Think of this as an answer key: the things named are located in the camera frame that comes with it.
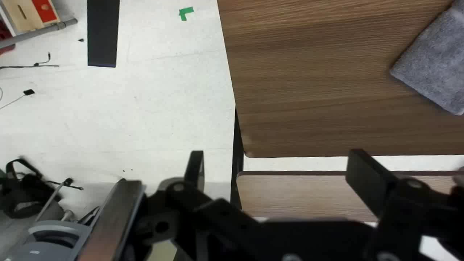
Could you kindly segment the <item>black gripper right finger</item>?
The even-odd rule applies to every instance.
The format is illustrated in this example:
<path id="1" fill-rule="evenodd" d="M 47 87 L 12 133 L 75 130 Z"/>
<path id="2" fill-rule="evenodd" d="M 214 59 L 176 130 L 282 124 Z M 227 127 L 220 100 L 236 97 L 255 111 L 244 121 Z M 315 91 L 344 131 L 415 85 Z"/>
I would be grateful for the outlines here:
<path id="1" fill-rule="evenodd" d="M 344 179 L 360 201 L 379 216 L 398 178 L 363 149 L 350 149 Z"/>

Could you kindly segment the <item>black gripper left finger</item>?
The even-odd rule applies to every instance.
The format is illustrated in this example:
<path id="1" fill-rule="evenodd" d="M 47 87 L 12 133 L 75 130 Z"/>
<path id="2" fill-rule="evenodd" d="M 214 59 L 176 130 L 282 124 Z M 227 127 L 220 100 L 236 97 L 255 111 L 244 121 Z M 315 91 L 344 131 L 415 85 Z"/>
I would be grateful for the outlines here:
<path id="1" fill-rule="evenodd" d="M 204 153 L 192 150 L 183 171 L 185 195 L 195 197 L 204 189 Z"/>

